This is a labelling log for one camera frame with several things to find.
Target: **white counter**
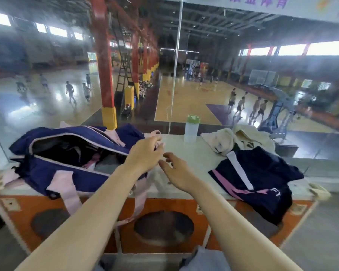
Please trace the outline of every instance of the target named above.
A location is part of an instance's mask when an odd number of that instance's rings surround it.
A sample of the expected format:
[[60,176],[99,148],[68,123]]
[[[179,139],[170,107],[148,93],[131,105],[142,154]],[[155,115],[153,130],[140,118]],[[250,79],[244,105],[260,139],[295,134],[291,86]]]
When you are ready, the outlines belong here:
[[[228,195],[208,174],[208,171],[217,167],[225,157],[216,154],[208,144],[198,136],[193,144],[187,144],[183,141],[183,135],[163,135],[165,142],[165,151],[173,152],[175,155],[184,159],[194,174],[201,180],[211,184],[226,199],[234,199]],[[173,185],[169,184],[161,168],[157,166],[149,174],[149,182],[153,183],[148,192],[148,198],[169,198],[169,199],[191,199],[192,197]],[[309,191],[306,180],[297,180],[289,183],[294,200],[312,200],[313,194]],[[33,190],[27,184],[16,187],[7,187],[0,190],[0,195],[27,195],[40,196],[41,194]]]

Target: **bag handle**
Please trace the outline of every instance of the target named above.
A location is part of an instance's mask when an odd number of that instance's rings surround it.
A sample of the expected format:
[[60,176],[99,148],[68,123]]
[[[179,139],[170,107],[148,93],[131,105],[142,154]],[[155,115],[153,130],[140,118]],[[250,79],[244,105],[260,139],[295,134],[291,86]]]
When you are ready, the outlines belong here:
[[[136,196],[134,198],[134,212],[131,217],[117,221],[116,227],[130,223],[133,221],[143,210],[145,201],[147,199],[147,179],[142,178],[135,183]],[[73,215],[81,206],[78,192],[73,183],[73,171],[58,170],[55,172],[54,177],[47,187],[47,190],[54,191],[60,194],[64,201],[64,205],[70,215]]]

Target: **court line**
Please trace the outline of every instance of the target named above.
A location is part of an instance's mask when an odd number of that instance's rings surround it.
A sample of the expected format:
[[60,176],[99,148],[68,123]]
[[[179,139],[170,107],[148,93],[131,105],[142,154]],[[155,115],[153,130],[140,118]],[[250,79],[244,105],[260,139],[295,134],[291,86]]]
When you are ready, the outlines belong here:
[[161,84],[162,84],[162,75],[161,75],[161,78],[159,79],[159,88],[158,88],[158,96],[157,96],[157,103],[156,103],[156,111],[154,112],[154,121],[156,121],[158,99],[159,99],[159,93],[161,91]]

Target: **circular hole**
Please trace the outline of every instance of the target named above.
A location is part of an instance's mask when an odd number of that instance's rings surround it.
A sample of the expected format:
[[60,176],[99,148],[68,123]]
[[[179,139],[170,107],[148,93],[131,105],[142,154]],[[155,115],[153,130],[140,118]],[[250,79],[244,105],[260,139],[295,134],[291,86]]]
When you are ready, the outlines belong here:
[[141,242],[155,246],[171,246],[186,241],[194,231],[189,216],[176,211],[145,214],[134,224]]

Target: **purple painted floor area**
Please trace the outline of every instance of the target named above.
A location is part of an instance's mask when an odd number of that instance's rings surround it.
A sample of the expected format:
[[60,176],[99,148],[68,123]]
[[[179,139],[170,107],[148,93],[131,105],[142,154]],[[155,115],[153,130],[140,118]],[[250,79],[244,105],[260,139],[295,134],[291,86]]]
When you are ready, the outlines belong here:
[[219,104],[206,104],[206,105],[222,125],[232,125],[234,123],[233,112],[229,115],[227,105]]

